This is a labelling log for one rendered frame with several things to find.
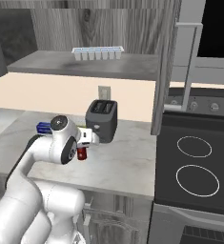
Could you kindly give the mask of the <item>red syrup bottle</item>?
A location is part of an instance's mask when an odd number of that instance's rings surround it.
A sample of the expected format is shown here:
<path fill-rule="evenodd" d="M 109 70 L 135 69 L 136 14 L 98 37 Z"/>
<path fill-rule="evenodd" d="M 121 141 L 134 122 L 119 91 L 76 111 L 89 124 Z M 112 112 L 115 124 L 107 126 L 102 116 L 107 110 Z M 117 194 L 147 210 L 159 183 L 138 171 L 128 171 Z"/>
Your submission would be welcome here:
<path fill-rule="evenodd" d="M 77 149 L 77 158 L 79 160 L 86 160 L 87 159 L 87 149 L 86 148 L 78 148 Z"/>

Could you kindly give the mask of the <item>blue condiment bottle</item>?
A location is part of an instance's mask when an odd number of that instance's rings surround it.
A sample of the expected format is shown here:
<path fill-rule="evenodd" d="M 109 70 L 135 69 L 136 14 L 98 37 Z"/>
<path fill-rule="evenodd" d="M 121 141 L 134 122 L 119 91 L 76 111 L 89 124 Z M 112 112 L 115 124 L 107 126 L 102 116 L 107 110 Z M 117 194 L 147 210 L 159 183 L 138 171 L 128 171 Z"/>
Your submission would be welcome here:
<path fill-rule="evenodd" d="M 51 124 L 48 122 L 39 122 L 36 125 L 36 130 L 38 133 L 51 134 Z"/>

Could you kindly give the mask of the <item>grey wood open cabinet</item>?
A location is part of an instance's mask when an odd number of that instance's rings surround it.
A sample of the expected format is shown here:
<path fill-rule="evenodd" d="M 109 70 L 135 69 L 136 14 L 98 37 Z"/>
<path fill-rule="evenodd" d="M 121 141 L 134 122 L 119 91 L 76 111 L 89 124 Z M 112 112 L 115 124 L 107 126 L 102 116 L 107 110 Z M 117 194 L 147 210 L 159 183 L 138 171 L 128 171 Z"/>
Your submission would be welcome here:
<path fill-rule="evenodd" d="M 6 72 L 155 80 L 165 0 L 0 0 Z M 120 59 L 76 61 L 73 48 L 122 46 Z"/>

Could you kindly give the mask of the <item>grey base cabinet front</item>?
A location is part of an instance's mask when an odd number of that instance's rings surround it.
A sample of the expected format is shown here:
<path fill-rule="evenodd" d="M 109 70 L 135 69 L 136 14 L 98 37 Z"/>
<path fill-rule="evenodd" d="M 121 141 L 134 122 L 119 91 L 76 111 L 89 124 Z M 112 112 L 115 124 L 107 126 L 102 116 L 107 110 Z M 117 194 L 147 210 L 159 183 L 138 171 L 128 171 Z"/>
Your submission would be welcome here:
<path fill-rule="evenodd" d="M 83 190 L 77 227 L 87 244 L 147 244 L 152 201 Z"/>

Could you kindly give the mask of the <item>grey wood cabinet door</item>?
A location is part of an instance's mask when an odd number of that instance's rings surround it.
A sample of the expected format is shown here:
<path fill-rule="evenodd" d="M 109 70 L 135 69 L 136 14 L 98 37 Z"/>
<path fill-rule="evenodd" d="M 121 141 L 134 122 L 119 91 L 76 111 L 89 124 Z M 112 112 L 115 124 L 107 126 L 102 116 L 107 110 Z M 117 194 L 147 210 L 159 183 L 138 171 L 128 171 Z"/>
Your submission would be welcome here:
<path fill-rule="evenodd" d="M 168 95 L 173 68 L 175 23 L 180 13 L 181 0 L 165 0 L 162 11 L 162 30 L 158 41 L 157 77 L 153 100 L 151 135 L 159 135 L 164 104 Z"/>

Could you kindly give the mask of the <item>dark grey toaster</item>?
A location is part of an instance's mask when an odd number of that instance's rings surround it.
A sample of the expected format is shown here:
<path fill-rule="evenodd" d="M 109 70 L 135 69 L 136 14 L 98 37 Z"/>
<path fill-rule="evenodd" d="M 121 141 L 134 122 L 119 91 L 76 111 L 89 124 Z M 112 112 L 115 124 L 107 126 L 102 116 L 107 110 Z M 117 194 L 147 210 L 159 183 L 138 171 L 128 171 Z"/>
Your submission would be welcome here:
<path fill-rule="evenodd" d="M 117 102 L 95 99 L 87 109 L 86 127 L 95 132 L 101 143 L 111 143 L 117 128 Z"/>

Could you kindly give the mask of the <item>white ice cube tray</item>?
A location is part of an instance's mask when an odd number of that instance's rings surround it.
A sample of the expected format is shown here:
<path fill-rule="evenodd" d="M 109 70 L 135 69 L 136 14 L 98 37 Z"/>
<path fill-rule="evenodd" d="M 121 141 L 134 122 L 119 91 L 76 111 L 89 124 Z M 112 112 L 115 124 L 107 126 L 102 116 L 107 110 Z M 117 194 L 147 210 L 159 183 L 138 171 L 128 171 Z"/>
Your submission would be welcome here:
<path fill-rule="evenodd" d="M 73 48 L 71 53 L 76 61 L 120 59 L 122 46 Z"/>

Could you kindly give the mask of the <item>black stove with hob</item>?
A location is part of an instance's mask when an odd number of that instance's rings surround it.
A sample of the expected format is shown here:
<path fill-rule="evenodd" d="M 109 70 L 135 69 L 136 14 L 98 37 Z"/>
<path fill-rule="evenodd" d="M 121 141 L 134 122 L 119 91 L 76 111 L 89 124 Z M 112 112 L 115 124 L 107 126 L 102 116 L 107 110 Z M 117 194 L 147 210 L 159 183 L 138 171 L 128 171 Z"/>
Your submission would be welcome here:
<path fill-rule="evenodd" d="M 224 244 L 224 89 L 192 88 L 185 112 L 163 113 L 148 244 Z"/>

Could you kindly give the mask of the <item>grey microwave oven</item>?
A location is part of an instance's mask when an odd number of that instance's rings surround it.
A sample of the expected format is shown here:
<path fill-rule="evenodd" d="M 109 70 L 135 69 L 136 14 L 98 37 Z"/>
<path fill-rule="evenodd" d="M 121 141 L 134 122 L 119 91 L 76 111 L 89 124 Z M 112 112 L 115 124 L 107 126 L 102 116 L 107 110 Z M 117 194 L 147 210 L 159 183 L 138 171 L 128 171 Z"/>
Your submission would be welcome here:
<path fill-rule="evenodd" d="M 180 23 L 202 23 L 193 82 L 224 85 L 224 0 L 182 0 Z"/>

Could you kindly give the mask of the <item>white wall outlet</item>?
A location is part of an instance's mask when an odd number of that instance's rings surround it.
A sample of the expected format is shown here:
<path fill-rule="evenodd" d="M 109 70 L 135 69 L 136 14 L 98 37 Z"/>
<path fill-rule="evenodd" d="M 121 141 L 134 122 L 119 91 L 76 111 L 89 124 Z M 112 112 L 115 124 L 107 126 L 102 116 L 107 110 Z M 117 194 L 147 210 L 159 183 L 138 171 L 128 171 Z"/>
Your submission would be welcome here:
<path fill-rule="evenodd" d="M 98 97 L 100 100 L 110 100 L 111 99 L 111 88 L 108 86 L 98 87 Z"/>

